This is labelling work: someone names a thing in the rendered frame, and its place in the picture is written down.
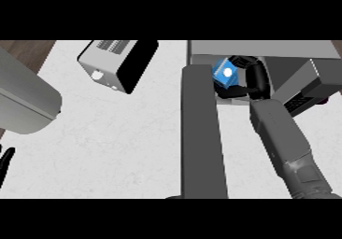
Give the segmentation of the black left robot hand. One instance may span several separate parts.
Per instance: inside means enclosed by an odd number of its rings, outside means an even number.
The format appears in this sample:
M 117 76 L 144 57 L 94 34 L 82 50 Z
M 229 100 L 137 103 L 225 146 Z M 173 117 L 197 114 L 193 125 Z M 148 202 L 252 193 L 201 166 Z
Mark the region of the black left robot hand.
M 10 160 L 14 154 L 14 148 L 8 148 L 5 152 L 1 152 L 2 146 L 0 145 L 0 189 L 4 183 L 8 167 L 10 167 Z

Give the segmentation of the blue milk carton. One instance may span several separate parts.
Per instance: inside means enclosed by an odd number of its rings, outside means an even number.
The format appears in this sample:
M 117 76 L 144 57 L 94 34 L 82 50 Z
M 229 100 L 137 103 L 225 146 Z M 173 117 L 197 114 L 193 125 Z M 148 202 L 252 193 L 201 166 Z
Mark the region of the blue milk carton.
M 237 84 L 237 67 L 227 58 L 215 63 L 212 78 L 215 83 L 225 89 Z

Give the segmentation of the dark grey microwave door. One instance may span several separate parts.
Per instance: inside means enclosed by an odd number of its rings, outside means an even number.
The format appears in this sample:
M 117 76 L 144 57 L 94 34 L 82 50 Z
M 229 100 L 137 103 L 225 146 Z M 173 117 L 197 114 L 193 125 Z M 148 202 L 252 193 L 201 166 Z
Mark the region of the dark grey microwave door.
M 225 199 L 227 185 L 210 66 L 181 70 L 181 197 Z

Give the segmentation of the grey microwave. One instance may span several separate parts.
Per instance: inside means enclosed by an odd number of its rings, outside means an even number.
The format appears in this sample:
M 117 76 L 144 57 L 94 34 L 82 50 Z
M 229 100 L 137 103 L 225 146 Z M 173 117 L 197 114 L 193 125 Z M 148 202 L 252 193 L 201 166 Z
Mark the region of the grey microwave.
M 256 57 L 266 68 L 269 98 L 294 117 L 342 90 L 342 59 L 328 40 L 188 40 L 187 63 Z

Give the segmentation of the pale grey rounded appliance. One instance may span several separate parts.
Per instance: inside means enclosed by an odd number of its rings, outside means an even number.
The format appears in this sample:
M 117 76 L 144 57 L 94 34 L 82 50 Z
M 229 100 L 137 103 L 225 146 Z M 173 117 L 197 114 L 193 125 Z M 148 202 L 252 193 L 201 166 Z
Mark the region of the pale grey rounded appliance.
M 60 107 L 58 91 L 0 47 L 0 128 L 17 134 L 38 132 Z

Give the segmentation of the white and black toaster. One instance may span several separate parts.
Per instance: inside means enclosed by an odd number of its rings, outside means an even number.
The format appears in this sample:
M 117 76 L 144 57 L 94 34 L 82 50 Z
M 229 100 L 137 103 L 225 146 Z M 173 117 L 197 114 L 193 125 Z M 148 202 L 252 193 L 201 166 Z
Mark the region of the white and black toaster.
M 131 94 L 157 47 L 156 40 L 92 40 L 76 61 L 95 83 Z

